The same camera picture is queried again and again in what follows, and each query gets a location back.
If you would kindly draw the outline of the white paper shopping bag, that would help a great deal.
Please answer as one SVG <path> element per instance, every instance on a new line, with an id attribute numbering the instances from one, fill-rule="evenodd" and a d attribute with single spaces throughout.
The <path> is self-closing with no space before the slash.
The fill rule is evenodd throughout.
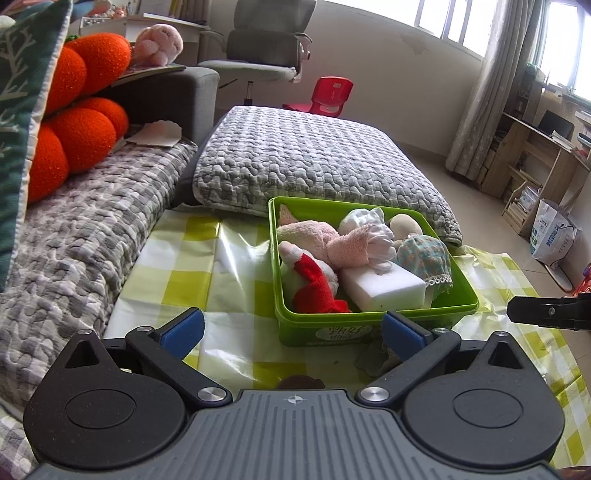
<path id="1" fill-rule="evenodd" d="M 530 234 L 532 256 L 545 266 L 555 268 L 571 250 L 578 231 L 564 208 L 541 199 Z"/>

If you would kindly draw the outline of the teal patterned cloth doll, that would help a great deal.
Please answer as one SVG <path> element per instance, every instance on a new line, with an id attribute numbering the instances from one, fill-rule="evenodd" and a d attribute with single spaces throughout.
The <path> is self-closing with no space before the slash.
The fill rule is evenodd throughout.
<path id="1" fill-rule="evenodd" d="M 433 300 L 453 287 L 451 257 L 439 238 L 410 236 L 398 249 L 396 263 L 425 281 Z"/>

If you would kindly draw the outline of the green checkered plastic sheet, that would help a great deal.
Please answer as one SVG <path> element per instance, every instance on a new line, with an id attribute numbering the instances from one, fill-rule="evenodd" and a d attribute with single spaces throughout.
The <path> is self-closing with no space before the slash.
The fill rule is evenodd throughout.
<path id="1" fill-rule="evenodd" d="M 566 468 L 590 463 L 590 393 L 562 333 L 519 326 L 506 315 L 508 301 L 534 288 L 505 254 L 470 246 L 454 250 L 475 290 L 479 308 L 457 332 L 484 339 L 510 332 L 556 395 L 566 426 L 552 463 Z M 280 343 L 274 315 L 270 227 L 256 217 L 221 217 L 177 210 L 162 215 L 115 304 L 105 334 L 123 336 L 138 325 L 158 326 L 188 307 L 204 311 L 204 340 L 187 363 L 232 391 L 270 389 L 293 375 L 329 388 L 355 391 L 369 380 L 356 368 L 361 346 L 290 348 Z"/>

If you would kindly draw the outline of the green plastic storage bin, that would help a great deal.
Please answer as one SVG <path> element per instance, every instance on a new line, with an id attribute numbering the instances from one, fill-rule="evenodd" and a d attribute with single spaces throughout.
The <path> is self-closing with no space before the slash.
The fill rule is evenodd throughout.
<path id="1" fill-rule="evenodd" d="M 332 201 L 314 198 L 277 196 L 270 199 L 270 267 L 273 274 L 274 313 L 279 338 L 288 347 L 328 346 L 358 343 L 376 330 L 384 317 L 383 311 L 360 311 L 344 291 L 337 297 L 348 302 L 349 313 L 301 314 L 290 310 L 280 278 L 280 255 L 277 251 L 277 228 L 280 208 L 287 207 L 298 220 L 315 220 L 338 227 L 339 222 L 353 209 L 370 204 Z M 429 308 L 404 310 L 402 314 L 425 328 L 452 328 L 468 315 L 476 313 L 480 303 L 476 292 L 458 266 L 451 261 L 453 285 L 438 296 Z"/>

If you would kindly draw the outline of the pink plush toy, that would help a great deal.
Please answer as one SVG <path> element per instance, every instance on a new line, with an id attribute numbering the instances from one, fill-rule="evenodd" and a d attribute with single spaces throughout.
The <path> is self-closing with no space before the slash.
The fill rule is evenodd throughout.
<path id="1" fill-rule="evenodd" d="M 286 205 L 280 206 L 277 239 L 309 251 L 333 270 L 371 266 L 379 273 L 391 269 L 397 250 L 394 234 L 384 225 L 365 225 L 341 235 L 327 222 L 297 220 Z"/>

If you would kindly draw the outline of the white frilly cloth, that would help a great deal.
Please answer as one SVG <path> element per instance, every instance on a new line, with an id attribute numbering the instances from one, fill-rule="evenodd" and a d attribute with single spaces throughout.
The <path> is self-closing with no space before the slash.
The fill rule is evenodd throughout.
<path id="1" fill-rule="evenodd" d="M 365 225 L 384 225 L 385 215 L 380 207 L 373 209 L 356 208 L 339 222 L 339 234 L 346 235 Z"/>

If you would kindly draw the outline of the grey quilted sofa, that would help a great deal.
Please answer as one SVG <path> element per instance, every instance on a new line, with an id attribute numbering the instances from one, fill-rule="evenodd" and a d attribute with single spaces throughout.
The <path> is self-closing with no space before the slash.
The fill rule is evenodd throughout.
<path id="1" fill-rule="evenodd" d="M 218 74 L 204 67 L 107 91 L 135 124 L 181 127 L 173 147 L 126 145 L 31 206 L 1 295 L 1 406 L 21 417 L 70 337 L 103 332 L 150 232 L 192 199 L 197 156 L 214 126 Z"/>

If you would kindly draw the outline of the wooden desk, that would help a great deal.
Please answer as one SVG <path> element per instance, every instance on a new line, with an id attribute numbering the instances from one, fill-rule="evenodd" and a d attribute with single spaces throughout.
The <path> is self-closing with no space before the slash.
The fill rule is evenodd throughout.
<path id="1" fill-rule="evenodd" d="M 492 159 L 484 163 L 477 185 L 483 193 L 500 199 L 513 181 L 517 183 L 504 206 L 502 217 L 518 235 L 526 238 L 531 233 L 539 200 L 535 200 L 533 207 L 525 212 L 517 205 L 523 190 L 538 187 L 538 199 L 559 204 L 578 173 L 583 179 L 588 177 L 590 165 L 552 137 L 512 115 L 505 113 L 500 124 L 509 128 L 508 133 L 500 141 Z M 529 158 L 549 169 L 543 182 L 518 168 L 521 160 Z"/>

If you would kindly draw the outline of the black laptop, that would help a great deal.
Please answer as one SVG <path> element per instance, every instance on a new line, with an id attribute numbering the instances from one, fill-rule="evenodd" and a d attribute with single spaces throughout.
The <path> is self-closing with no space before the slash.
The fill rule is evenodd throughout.
<path id="1" fill-rule="evenodd" d="M 556 132 L 570 141 L 574 132 L 574 124 L 562 116 L 547 110 L 538 124 L 538 129 L 548 136 Z"/>

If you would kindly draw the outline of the grey quilted ottoman cushion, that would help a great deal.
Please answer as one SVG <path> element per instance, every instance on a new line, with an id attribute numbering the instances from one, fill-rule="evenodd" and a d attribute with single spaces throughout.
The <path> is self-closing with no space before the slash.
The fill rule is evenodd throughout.
<path id="1" fill-rule="evenodd" d="M 445 243 L 463 243 L 443 194 L 386 133 L 354 121 L 235 106 L 198 154 L 190 186 L 197 203 L 257 216 L 276 196 L 415 210 Z"/>

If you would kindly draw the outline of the white paper sheet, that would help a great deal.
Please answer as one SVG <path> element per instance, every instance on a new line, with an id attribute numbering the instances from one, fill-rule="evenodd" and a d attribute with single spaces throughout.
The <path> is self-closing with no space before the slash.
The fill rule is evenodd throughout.
<path id="1" fill-rule="evenodd" d="M 175 122 L 158 120 L 146 123 L 137 133 L 127 138 L 135 145 L 151 147 L 173 147 L 182 138 L 182 129 Z"/>

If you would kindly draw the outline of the red plastic child chair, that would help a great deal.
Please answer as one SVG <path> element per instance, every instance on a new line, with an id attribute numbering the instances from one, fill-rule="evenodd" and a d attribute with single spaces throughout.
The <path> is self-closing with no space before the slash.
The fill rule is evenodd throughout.
<path id="1" fill-rule="evenodd" d="M 283 104 L 283 109 L 338 118 L 353 90 L 353 81 L 345 77 L 324 76 L 315 83 L 308 104 Z"/>

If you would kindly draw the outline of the pink bunny plush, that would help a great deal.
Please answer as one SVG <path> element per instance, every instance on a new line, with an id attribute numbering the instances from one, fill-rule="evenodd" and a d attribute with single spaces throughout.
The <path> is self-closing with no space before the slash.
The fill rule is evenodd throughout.
<path id="1" fill-rule="evenodd" d="M 183 50 L 178 30 L 167 24 L 144 28 L 137 36 L 132 54 L 132 66 L 164 67 L 171 64 Z"/>

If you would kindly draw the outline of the grey office chair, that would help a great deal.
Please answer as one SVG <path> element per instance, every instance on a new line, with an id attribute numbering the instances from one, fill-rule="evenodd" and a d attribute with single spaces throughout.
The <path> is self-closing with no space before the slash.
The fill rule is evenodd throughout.
<path id="1" fill-rule="evenodd" d="M 206 33 L 219 44 L 225 57 L 199 65 L 228 76 L 229 83 L 245 81 L 245 106 L 253 104 L 256 82 L 297 84 L 304 62 L 311 58 L 312 39 L 307 28 L 315 6 L 314 0 L 238 1 L 228 35 L 211 30 Z"/>

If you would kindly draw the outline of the dark green tree pillow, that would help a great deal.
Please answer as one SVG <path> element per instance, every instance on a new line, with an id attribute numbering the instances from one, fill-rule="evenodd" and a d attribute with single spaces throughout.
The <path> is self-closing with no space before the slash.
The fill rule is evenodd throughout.
<path id="1" fill-rule="evenodd" d="M 72 3 L 57 1 L 1 31 L 1 284 L 16 259 L 29 172 Z"/>

